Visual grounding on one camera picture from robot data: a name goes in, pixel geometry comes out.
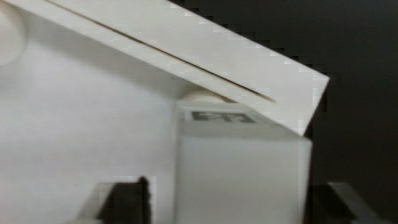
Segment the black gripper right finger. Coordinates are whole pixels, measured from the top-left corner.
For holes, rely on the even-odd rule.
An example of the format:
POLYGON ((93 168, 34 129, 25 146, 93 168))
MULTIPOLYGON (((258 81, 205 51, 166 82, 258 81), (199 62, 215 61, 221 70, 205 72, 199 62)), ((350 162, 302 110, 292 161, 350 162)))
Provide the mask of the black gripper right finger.
POLYGON ((386 224, 347 182, 311 186, 304 224, 386 224))

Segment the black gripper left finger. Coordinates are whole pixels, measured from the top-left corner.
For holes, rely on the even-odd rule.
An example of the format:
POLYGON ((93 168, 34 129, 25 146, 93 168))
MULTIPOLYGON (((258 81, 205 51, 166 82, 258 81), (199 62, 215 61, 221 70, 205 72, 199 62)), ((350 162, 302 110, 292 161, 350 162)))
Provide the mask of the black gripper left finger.
POLYGON ((151 224, 150 180, 105 183, 94 189, 78 220, 86 224, 151 224))

